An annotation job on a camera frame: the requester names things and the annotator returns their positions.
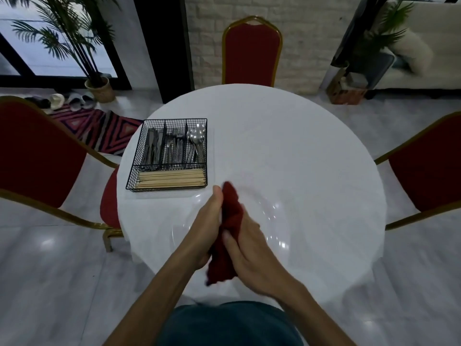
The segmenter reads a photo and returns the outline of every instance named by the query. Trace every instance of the brick wall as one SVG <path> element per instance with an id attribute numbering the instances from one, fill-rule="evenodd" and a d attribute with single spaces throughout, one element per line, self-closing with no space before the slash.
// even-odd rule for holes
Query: brick wall
<path id="1" fill-rule="evenodd" d="M 262 16 L 284 44 L 275 87 L 317 92 L 360 0 L 185 0 L 195 88 L 221 83 L 221 37 L 233 21 Z"/>

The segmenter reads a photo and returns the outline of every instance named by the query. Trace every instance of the gold chair frame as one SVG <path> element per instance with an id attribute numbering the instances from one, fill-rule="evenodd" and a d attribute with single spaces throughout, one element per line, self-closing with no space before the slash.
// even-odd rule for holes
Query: gold chair frame
<path id="1" fill-rule="evenodd" d="M 422 130 L 421 132 L 415 134 L 411 139 L 407 140 L 406 142 L 402 143 L 401 145 L 399 145 L 398 147 L 394 148 L 393 150 L 391 150 L 390 152 L 387 152 L 386 154 L 384 154 L 383 156 L 380 156 L 379 158 L 377 158 L 375 160 L 375 163 L 376 165 L 379 165 L 381 164 L 382 162 L 386 161 L 389 159 L 390 156 L 392 156 L 395 152 L 398 152 L 399 150 L 401 150 L 402 148 L 406 147 L 407 145 L 410 145 L 411 143 L 413 143 L 414 141 L 416 141 L 417 139 L 419 139 L 420 137 L 424 136 L 426 133 L 428 133 L 430 130 L 432 130 L 433 128 L 437 127 L 438 125 L 440 125 L 442 122 L 450 119 L 451 117 L 453 116 L 458 116 L 458 115 L 461 115 L 461 111 L 455 111 L 454 113 L 452 114 L 448 114 L 442 118 L 440 118 L 439 120 L 437 120 L 436 122 L 432 123 L 431 125 L 429 125 L 428 127 L 426 127 L 424 130 Z M 439 214 L 442 214 L 444 212 L 447 212 L 447 211 L 451 211 L 451 210 L 455 210 L 455 209 L 460 209 L 461 208 L 461 201 L 457 201 L 457 202 L 452 202 L 452 203 L 449 203 L 449 204 L 445 204 L 445 205 L 441 205 L 435 209 L 431 209 L 431 210 L 426 210 L 426 211 L 423 211 L 423 212 L 420 212 L 419 214 L 415 214 L 415 215 L 411 215 L 411 216 L 408 216 L 408 217 L 405 217 L 401 220 L 398 220 L 398 221 L 395 221 L 395 222 L 392 222 L 392 223 L 389 223 L 388 225 L 386 225 L 386 231 L 389 231 L 391 229 L 395 229 L 395 228 L 398 228 L 398 227 L 402 227 L 402 226 L 406 226 L 406 225 L 409 225 L 411 223 L 414 223 L 414 222 L 418 222 L 418 221 L 421 221 L 421 220 L 424 220 L 424 219 L 427 219 L 429 217 L 432 217 L 432 216 L 435 216 L 435 215 L 439 215 Z"/>
<path id="2" fill-rule="evenodd" d="M 275 26 L 273 25 L 272 23 L 268 22 L 266 19 L 262 18 L 262 17 L 258 17 L 258 16 L 249 16 L 249 17 L 245 17 L 243 19 L 240 19 L 236 22 L 233 22 L 231 23 L 227 28 L 226 30 L 223 32 L 223 38 L 222 38 L 222 57 L 223 57 L 223 75 L 222 75 L 222 81 L 223 81 L 223 85 L 226 83 L 226 36 L 227 36 L 227 33 L 229 32 L 229 30 L 231 30 L 232 28 L 238 26 L 238 25 L 241 25 L 241 24 L 245 24 L 245 23 L 248 23 L 250 21 L 257 21 L 258 23 L 260 24 L 264 24 L 264 25 L 267 25 L 269 28 L 271 28 L 272 30 L 275 30 L 277 32 L 277 34 L 279 35 L 279 39 L 280 39 L 280 42 L 279 42 L 279 49 L 277 50 L 277 57 L 275 59 L 275 65 L 274 65 L 274 69 L 272 71 L 272 82 L 271 82 L 271 87 L 274 87 L 274 82 L 275 82 L 275 74 L 277 73 L 277 67 L 279 66 L 279 59 L 280 59 L 280 53 L 282 52 L 282 45 L 283 45 L 283 37 L 282 37 L 282 33 L 280 33 L 280 30 Z"/>
<path id="3" fill-rule="evenodd" d="M 99 154 L 97 151 L 95 151 L 94 149 L 91 149 L 90 147 L 85 145 L 83 142 L 79 141 L 63 124 L 61 124 L 59 121 L 56 121 L 53 118 L 51 118 L 50 116 L 48 116 L 43 110 L 41 110 L 35 104 L 33 104 L 33 103 L 23 99 L 23 98 L 20 98 L 20 97 L 15 97 L 15 96 L 3 96 L 3 97 L 0 97 L 0 106 L 1 106 L 2 103 L 9 103 L 9 102 L 18 102 L 18 103 L 28 105 L 30 108 L 34 109 L 38 114 L 43 116 L 43 118 L 45 118 L 46 120 L 48 120 L 49 122 L 54 124 L 61 131 L 64 131 L 64 133 L 66 133 L 76 143 L 78 143 L 81 147 L 83 147 L 86 150 L 86 152 L 88 154 L 90 154 L 92 157 L 94 157 L 95 159 L 99 160 L 100 162 L 102 162 L 103 164 L 105 164 L 105 165 L 107 165 L 109 167 L 116 168 L 118 166 L 118 164 L 111 162 L 110 160 L 106 159 L 101 154 Z M 30 197 L 25 197 L 23 195 L 15 193 L 15 192 L 11 192 L 11 191 L 8 191 L 8 190 L 5 190 L 5 189 L 0 189 L 0 197 L 8 199 L 8 200 L 11 200 L 11 201 L 14 201 L 16 203 L 25 204 L 27 206 L 30 206 L 32 208 L 41 210 L 41 211 L 46 212 L 46 213 L 48 213 L 50 215 L 56 216 L 56 217 L 58 217 L 60 219 L 63 219 L 65 221 L 68 221 L 68 222 L 71 222 L 71 223 L 74 223 L 74 224 L 79 225 L 79 226 L 103 230 L 104 232 L 102 233 L 102 239 L 104 241 L 104 246 L 105 246 L 107 252 L 112 251 L 112 246 L 111 246 L 111 242 L 110 242 L 111 237 L 123 237 L 123 232 L 122 232 L 121 228 L 114 228 L 114 227 L 111 227 L 111 226 L 107 225 L 106 223 L 90 222 L 90 221 L 84 220 L 84 219 L 82 219 L 82 218 L 80 218 L 78 216 L 72 215 L 72 214 L 70 214 L 70 213 L 68 213 L 68 212 L 66 212 L 64 210 L 52 207 L 52 206 L 50 206 L 48 204 L 39 202 L 39 201 L 37 201 L 35 199 L 32 199 Z"/>

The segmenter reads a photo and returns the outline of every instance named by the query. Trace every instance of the shoe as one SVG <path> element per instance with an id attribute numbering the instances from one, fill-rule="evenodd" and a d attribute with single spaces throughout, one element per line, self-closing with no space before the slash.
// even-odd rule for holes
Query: shoe
<path id="1" fill-rule="evenodd" d="M 64 105 L 65 101 L 66 99 L 64 98 L 63 95 L 61 95 L 60 93 L 53 93 L 52 95 L 50 95 L 50 102 L 51 102 L 50 108 L 52 110 L 60 109 Z"/>
<path id="2" fill-rule="evenodd" d="M 48 99 L 39 97 L 39 96 L 26 97 L 26 100 L 28 100 L 29 102 L 32 102 L 33 104 L 35 104 L 37 107 L 41 109 L 48 109 L 51 105 Z"/>
<path id="3" fill-rule="evenodd" d="M 96 100 L 95 97 L 91 92 L 86 92 L 82 96 L 82 108 L 83 109 L 93 109 L 96 106 Z"/>
<path id="4" fill-rule="evenodd" d="M 82 96 L 76 92 L 70 94 L 67 103 L 69 103 L 71 111 L 79 111 L 82 109 Z"/>

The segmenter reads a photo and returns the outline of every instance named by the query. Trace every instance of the wire cutlery basket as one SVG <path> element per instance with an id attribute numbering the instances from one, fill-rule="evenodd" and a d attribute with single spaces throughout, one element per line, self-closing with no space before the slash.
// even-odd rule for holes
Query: wire cutlery basket
<path id="1" fill-rule="evenodd" d="M 206 187 L 207 130 L 204 118 L 145 120 L 126 189 L 147 192 Z M 152 177 L 157 181 L 143 182 Z"/>

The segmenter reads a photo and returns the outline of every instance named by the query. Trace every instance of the person's right hand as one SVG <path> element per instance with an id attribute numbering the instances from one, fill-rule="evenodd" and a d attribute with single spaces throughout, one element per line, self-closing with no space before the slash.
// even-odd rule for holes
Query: person's right hand
<path id="1" fill-rule="evenodd" d="M 260 295 L 278 298 L 288 280 L 293 277 L 277 260 L 266 243 L 258 223 L 243 207 L 243 219 L 237 241 L 223 232 L 223 242 L 240 280 Z"/>

